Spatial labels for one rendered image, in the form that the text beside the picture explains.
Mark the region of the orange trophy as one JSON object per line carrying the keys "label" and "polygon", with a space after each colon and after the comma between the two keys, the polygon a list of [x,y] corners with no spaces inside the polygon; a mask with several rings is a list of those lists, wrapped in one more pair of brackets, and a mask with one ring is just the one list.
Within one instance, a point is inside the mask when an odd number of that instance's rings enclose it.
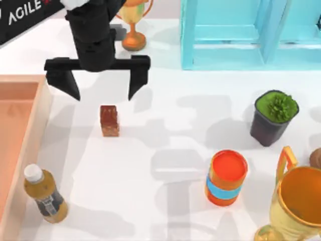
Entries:
{"label": "orange trophy", "polygon": [[153,0],[126,0],[119,10],[116,16],[130,26],[130,31],[122,40],[122,46],[125,50],[140,51],[145,47],[145,35],[137,32],[135,26],[148,14],[152,5]]}

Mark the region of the light blue rack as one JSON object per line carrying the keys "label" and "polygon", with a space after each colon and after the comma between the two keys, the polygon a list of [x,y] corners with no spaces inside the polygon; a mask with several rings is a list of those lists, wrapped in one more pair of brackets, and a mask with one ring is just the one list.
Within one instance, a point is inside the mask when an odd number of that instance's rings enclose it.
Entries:
{"label": "light blue rack", "polygon": [[181,0],[185,70],[321,70],[321,0]]}

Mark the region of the large gold trophy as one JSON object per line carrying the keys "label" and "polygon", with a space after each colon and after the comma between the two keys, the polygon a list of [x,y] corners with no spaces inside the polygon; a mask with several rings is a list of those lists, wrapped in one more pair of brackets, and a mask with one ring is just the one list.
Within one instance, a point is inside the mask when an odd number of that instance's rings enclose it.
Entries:
{"label": "large gold trophy", "polygon": [[269,224],[254,241],[305,241],[321,236],[321,169],[298,166],[292,149],[279,156]]}

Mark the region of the black pot with green plant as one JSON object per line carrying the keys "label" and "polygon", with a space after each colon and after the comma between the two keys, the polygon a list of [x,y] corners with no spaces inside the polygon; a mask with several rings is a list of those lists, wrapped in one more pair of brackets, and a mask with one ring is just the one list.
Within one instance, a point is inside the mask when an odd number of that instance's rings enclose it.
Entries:
{"label": "black pot with green plant", "polygon": [[256,99],[254,107],[250,134],[264,147],[278,141],[299,113],[297,102],[280,90],[265,92]]}

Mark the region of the brown round object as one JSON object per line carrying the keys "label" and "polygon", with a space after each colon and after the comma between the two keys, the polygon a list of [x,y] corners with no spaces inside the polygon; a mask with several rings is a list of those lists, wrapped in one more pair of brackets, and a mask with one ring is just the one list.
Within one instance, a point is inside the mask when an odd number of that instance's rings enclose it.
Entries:
{"label": "brown round object", "polygon": [[311,167],[321,169],[321,148],[317,148],[311,153],[309,164]]}

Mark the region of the yellow bottle with white cap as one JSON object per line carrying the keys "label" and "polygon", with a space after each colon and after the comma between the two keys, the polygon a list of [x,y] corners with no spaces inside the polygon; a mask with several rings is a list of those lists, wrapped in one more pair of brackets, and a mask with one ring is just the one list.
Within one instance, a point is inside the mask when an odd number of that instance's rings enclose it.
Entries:
{"label": "yellow bottle with white cap", "polygon": [[53,175],[36,164],[24,169],[24,190],[34,199],[43,218],[49,223],[59,223],[68,214],[68,206],[59,193]]}

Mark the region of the salmon-coloured shallow box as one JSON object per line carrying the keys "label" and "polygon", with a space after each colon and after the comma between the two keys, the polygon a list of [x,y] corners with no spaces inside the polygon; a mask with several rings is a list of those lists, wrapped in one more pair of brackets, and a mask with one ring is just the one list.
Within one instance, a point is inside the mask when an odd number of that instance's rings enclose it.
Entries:
{"label": "salmon-coloured shallow box", "polygon": [[23,170],[37,159],[51,103],[44,75],[0,75],[0,233],[21,222]]}

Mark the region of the orange can with blue band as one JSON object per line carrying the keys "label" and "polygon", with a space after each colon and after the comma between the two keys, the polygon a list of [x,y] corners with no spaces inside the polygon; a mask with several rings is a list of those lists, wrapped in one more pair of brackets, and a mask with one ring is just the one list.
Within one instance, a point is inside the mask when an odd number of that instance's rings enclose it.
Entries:
{"label": "orange can with blue band", "polygon": [[221,150],[211,159],[205,184],[207,199],[217,206],[233,204],[247,175],[245,158],[233,150]]}

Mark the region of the brown bread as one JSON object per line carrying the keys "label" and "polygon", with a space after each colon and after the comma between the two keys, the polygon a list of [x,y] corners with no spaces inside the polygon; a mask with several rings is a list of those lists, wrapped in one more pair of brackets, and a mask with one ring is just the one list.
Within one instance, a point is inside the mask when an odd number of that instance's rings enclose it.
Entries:
{"label": "brown bread", "polygon": [[100,125],[104,137],[118,137],[118,112],[115,105],[100,106]]}

